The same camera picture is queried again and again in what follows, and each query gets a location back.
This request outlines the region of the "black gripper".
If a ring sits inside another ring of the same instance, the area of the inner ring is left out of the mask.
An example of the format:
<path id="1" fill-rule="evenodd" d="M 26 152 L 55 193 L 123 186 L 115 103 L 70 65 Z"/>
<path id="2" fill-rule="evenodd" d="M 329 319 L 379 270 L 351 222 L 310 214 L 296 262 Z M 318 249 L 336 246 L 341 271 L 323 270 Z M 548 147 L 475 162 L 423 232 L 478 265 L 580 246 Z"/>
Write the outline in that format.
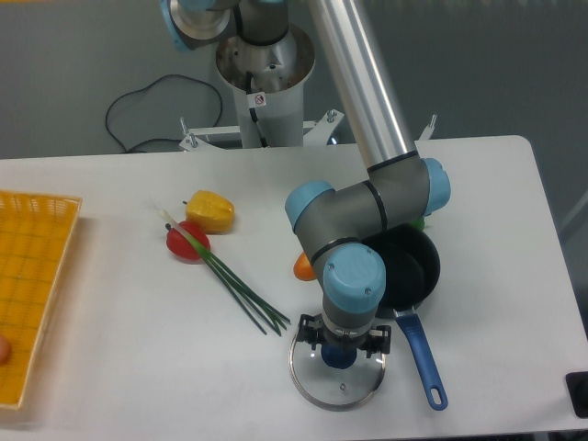
<path id="1" fill-rule="evenodd" d="M 322 321 L 321 314 L 301 314 L 297 342 L 306 343 L 315 350 L 317 345 L 341 356 L 353 351 L 363 351 L 366 358 L 376 354 L 388 355 L 391 347 L 391 327 L 371 324 L 359 328 L 345 328 Z"/>

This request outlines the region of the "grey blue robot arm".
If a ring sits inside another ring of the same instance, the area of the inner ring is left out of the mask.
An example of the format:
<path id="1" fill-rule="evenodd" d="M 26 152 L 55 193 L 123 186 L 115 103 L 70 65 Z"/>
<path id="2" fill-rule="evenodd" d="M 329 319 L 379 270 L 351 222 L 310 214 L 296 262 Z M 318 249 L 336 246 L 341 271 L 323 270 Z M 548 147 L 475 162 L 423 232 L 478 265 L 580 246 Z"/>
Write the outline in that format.
<path id="1" fill-rule="evenodd" d="M 302 144 L 302 87 L 315 52 L 289 21 L 286 2 L 163 1 L 160 7 L 178 46 L 217 45 L 217 69 L 232 87 L 243 147 Z M 450 184 L 442 165 L 417 151 L 363 3 L 313 1 L 310 10 L 368 178 L 341 190 L 310 182 L 287 198 L 291 227 L 323 292 L 322 314 L 300 321 L 299 339 L 385 354 L 390 331 L 373 324 L 385 266 L 365 241 L 444 207 Z"/>

